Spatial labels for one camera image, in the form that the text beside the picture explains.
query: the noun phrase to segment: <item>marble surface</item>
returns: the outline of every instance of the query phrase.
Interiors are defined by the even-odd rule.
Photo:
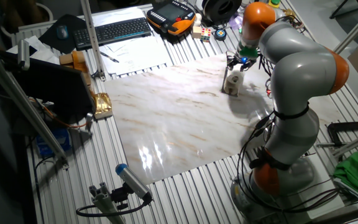
[[[226,58],[217,55],[104,85],[129,167],[145,184],[238,154],[273,102],[256,63],[238,97],[220,92]],[[310,100],[320,125],[341,119],[328,96]],[[255,139],[250,148],[261,146]]]

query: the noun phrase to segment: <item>orange handheld controller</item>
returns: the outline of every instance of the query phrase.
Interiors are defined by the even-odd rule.
[[[147,12],[147,20],[164,33],[178,35],[194,22],[195,12],[177,1],[165,1]]]

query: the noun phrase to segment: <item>black keyboard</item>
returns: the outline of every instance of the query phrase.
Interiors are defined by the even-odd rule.
[[[94,29],[98,36],[99,45],[152,35],[146,18],[129,19],[127,21],[98,26]],[[73,34],[77,50],[92,48],[90,37],[86,29],[74,31]]]

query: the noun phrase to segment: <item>paper sheet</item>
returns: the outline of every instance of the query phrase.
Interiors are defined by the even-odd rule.
[[[96,27],[96,26],[110,24],[113,22],[125,21],[129,19],[136,19],[141,17],[145,17],[141,9],[138,9],[137,7],[130,7],[128,9],[113,12],[113,13],[110,12],[107,14],[93,16],[92,20],[93,20],[93,25]]]
[[[53,52],[44,46],[44,44],[37,38],[37,36],[32,36],[30,38],[24,39],[27,41],[31,47],[33,47],[36,51],[33,55],[30,56],[30,58],[34,58],[37,60],[41,60],[44,62],[50,62],[59,65],[59,58],[56,57]],[[14,46],[13,48],[7,50],[7,52],[12,54],[17,54],[17,46]]]
[[[163,65],[170,58],[164,45],[158,44],[155,37],[131,39],[100,46],[100,51],[119,62],[113,62],[102,55],[107,72],[117,75]]]

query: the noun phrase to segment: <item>pen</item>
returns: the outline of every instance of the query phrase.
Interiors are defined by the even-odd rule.
[[[117,62],[117,63],[119,63],[119,61],[117,61],[116,59],[114,59],[114,58],[112,58],[112,57],[110,57],[110,56],[106,55],[106,54],[105,54],[105,53],[103,53],[103,52],[100,52],[100,54],[101,54],[101,55],[103,55],[103,56],[105,56],[106,58],[108,58],[108,59],[112,60],[113,62]]]

